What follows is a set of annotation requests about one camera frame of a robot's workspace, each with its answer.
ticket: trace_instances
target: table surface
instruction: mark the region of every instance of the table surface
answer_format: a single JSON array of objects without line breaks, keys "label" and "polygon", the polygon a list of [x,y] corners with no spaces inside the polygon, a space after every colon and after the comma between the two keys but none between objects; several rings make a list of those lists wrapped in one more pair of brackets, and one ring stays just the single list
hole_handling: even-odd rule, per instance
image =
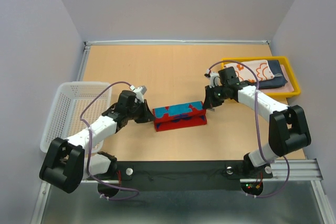
[{"label": "table surface", "polygon": [[[128,81],[145,85],[150,109],[204,101],[205,70],[224,57],[271,56],[268,45],[109,45],[91,46],[83,81]],[[113,87],[112,103],[128,89]],[[254,111],[225,101],[207,111],[207,125],[156,132],[153,123],[129,122],[107,138],[102,151],[120,161],[235,160],[257,145]],[[262,144],[268,141],[268,123],[259,117]],[[303,150],[287,155],[304,159]]]}]

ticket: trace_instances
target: white laundry basket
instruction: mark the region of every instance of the white laundry basket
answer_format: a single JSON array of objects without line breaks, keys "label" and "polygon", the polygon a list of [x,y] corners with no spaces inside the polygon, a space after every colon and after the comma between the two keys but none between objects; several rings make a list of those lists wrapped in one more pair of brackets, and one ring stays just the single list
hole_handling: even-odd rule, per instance
[{"label": "white laundry basket", "polygon": [[[110,84],[107,82],[95,81],[74,81],[61,84],[52,102],[40,149],[46,153],[54,138],[66,139],[84,129],[86,126],[79,120],[80,113],[108,85]],[[111,93],[112,88],[91,105],[83,118],[90,124],[93,123],[110,106]],[[103,142],[100,142],[92,148],[92,152],[100,151],[102,145]]]}]

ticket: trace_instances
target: yellow bin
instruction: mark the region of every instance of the yellow bin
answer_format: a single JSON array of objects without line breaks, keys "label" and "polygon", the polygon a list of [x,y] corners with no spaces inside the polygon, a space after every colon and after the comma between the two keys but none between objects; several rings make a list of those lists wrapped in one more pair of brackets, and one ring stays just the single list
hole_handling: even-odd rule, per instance
[{"label": "yellow bin", "polygon": [[292,67],[290,66],[289,60],[286,56],[270,56],[270,57],[239,57],[239,58],[223,58],[222,60],[235,60],[239,62],[243,61],[251,61],[251,60],[278,60],[281,65],[284,65],[289,81],[292,84],[294,91],[293,92],[284,92],[284,93],[266,93],[266,95],[272,98],[289,98],[299,95],[301,93],[299,83],[294,75]]}]

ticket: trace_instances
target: purple cable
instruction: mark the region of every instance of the purple cable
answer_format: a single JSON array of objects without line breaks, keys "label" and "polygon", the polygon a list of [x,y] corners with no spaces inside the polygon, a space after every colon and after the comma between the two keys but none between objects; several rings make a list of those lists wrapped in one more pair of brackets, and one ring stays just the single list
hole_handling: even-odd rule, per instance
[{"label": "purple cable", "polygon": [[[215,64],[213,64],[211,67],[209,67],[209,70],[211,71],[211,69],[214,66],[216,66],[217,64],[223,63],[223,62],[233,62],[233,63],[240,64],[243,67],[247,68],[253,74],[254,78],[256,79],[256,82],[257,82],[256,90],[259,90],[259,80],[258,80],[258,77],[256,76],[256,74],[247,65],[245,65],[245,64],[243,64],[243,63],[241,63],[239,61],[235,61],[235,60],[221,60],[221,61],[216,62]],[[270,163],[270,161],[268,161],[265,158],[265,156],[263,154],[263,149],[262,149],[262,146],[261,146],[260,129],[259,129],[259,118],[258,118],[258,92],[255,92],[254,111],[255,111],[255,120],[256,120],[256,128],[257,128],[257,139],[258,139],[258,147],[259,147],[260,155],[261,155],[261,158],[266,163]],[[273,195],[278,194],[279,192],[281,192],[284,189],[284,187],[286,186],[286,184],[287,184],[287,182],[289,180],[290,167],[289,167],[289,162],[286,159],[286,157],[284,156],[283,158],[285,159],[285,161],[287,163],[287,177],[286,177],[286,180],[285,180],[284,184],[282,185],[282,187],[279,190],[275,191],[274,193],[271,193],[271,194],[268,194],[268,195],[264,195],[264,196],[257,196],[257,198],[268,198],[268,197],[271,197],[271,196],[273,196]]]},{"label": "purple cable", "polygon": [[124,84],[127,84],[128,86],[131,86],[131,84],[129,84],[128,82],[126,81],[117,81],[115,83],[112,83],[111,85],[109,85],[107,88],[105,88],[99,95],[97,95],[90,103],[89,105],[83,110],[83,112],[80,114],[79,116],[79,119],[87,126],[88,130],[89,130],[89,146],[88,146],[88,162],[87,162],[87,166],[86,166],[86,172],[88,173],[88,175],[94,179],[95,181],[107,186],[107,187],[111,187],[111,188],[114,188],[114,189],[118,189],[118,190],[122,190],[122,191],[133,191],[135,192],[134,195],[131,195],[131,196],[128,196],[128,197],[124,197],[124,198],[109,198],[109,197],[106,197],[104,194],[100,194],[101,197],[103,197],[104,199],[107,199],[107,200],[125,200],[125,199],[131,199],[131,198],[134,198],[136,197],[140,192],[136,189],[133,189],[133,188],[127,188],[127,187],[119,187],[119,186],[114,186],[114,185],[110,185],[108,183],[105,183],[103,181],[101,181],[100,179],[96,178],[95,176],[93,176],[91,173],[90,173],[90,160],[91,160],[91,152],[92,152],[92,130],[90,128],[90,124],[85,120],[83,119],[83,115],[84,113],[90,108],[90,106],[99,98],[101,97],[102,94],[104,94],[110,87],[116,85],[116,84],[119,84],[119,83],[124,83]]}]

